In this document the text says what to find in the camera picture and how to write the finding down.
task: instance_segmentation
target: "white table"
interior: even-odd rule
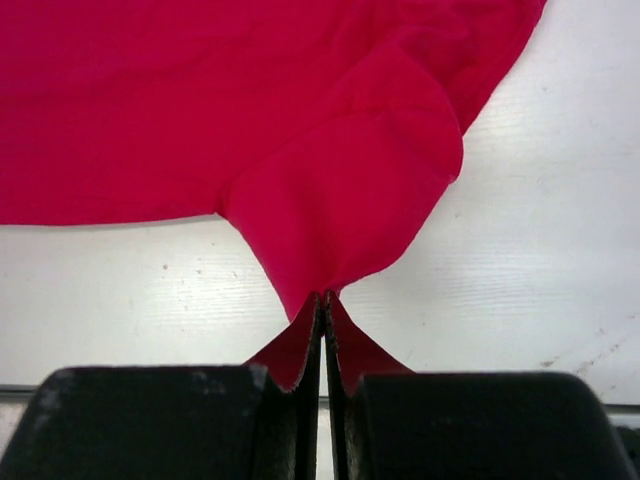
[[[637,0],[550,0],[467,134],[459,181],[397,264],[345,290],[410,367],[558,369],[640,403],[638,20]],[[285,325],[220,219],[0,227],[0,384],[241,362]]]

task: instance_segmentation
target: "white wooden surface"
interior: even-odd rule
[[[550,0],[466,136],[459,181],[397,264],[344,292],[400,360],[566,370],[640,403],[639,19],[637,0]],[[0,227],[0,384],[240,362],[285,325],[222,220]]]

